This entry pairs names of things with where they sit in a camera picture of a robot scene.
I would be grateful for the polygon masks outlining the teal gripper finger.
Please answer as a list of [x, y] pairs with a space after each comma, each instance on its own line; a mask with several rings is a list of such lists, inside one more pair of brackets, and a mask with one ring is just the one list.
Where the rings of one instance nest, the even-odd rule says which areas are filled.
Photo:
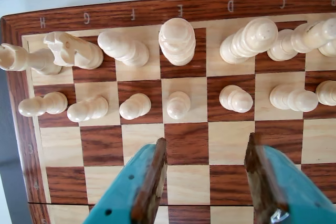
[[256, 223], [335, 223], [335, 206], [281, 151], [250, 133], [244, 158]]
[[166, 139], [127, 162], [84, 223], [154, 223], [167, 175]]

